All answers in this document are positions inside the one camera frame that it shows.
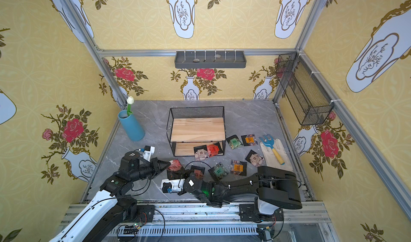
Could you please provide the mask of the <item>pink label black tea bag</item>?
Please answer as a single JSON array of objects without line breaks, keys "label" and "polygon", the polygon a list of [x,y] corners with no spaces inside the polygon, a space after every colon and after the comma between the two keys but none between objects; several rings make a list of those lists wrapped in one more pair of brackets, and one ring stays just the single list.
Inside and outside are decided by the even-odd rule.
[{"label": "pink label black tea bag", "polygon": [[194,175],[197,179],[203,180],[204,173],[205,173],[205,168],[204,167],[191,166],[191,170],[193,170]]}]

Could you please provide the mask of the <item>green label tea bag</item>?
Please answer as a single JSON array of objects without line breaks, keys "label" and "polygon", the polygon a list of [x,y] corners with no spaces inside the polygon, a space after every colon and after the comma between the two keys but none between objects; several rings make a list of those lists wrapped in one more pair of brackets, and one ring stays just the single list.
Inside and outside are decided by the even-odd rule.
[{"label": "green label tea bag", "polygon": [[226,138],[226,142],[229,144],[231,149],[236,149],[243,146],[242,141],[238,138],[237,135],[229,136]]}]

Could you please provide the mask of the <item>orange label tea bag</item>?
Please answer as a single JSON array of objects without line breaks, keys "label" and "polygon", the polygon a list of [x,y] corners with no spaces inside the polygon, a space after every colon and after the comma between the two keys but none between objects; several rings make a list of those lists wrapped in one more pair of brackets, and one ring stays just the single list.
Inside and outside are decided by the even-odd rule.
[{"label": "orange label tea bag", "polygon": [[258,144],[255,134],[242,135],[241,139],[244,146],[256,146]]}]

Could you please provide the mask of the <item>red label tea bag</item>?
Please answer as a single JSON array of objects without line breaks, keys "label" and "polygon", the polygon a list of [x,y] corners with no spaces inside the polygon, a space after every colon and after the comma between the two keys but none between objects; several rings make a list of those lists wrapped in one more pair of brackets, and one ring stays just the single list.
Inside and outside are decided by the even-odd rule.
[{"label": "red label tea bag", "polygon": [[184,178],[185,170],[171,171],[167,170],[167,178],[169,180],[176,180]]}]

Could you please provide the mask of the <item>red tea bag shelf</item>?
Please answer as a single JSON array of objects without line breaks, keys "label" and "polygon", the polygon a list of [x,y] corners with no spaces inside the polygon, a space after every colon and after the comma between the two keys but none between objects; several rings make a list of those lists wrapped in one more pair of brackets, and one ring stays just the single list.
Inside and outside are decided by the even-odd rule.
[{"label": "red tea bag shelf", "polygon": [[207,152],[209,157],[217,156],[223,153],[219,142],[207,145]]}]

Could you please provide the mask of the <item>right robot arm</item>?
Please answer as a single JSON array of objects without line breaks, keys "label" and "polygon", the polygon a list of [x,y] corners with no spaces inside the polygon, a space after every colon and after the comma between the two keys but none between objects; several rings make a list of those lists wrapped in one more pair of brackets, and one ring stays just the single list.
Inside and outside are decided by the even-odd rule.
[{"label": "right robot arm", "polygon": [[242,222],[261,223],[273,218],[283,220],[281,209],[302,208],[300,181],[296,174],[272,167],[258,167],[257,173],[232,182],[205,182],[191,174],[179,181],[178,187],[214,208],[252,198],[252,204],[239,207]]}]

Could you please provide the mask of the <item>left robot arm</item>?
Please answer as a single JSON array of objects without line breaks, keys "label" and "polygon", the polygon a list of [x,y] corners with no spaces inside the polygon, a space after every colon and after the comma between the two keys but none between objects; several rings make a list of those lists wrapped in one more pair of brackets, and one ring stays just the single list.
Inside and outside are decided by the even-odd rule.
[{"label": "left robot arm", "polygon": [[127,152],[118,171],[100,186],[100,190],[79,215],[52,242],[100,242],[120,223],[153,220],[155,206],[139,205],[128,192],[134,182],[151,180],[170,167],[169,161],[154,157],[147,161],[140,152]]}]

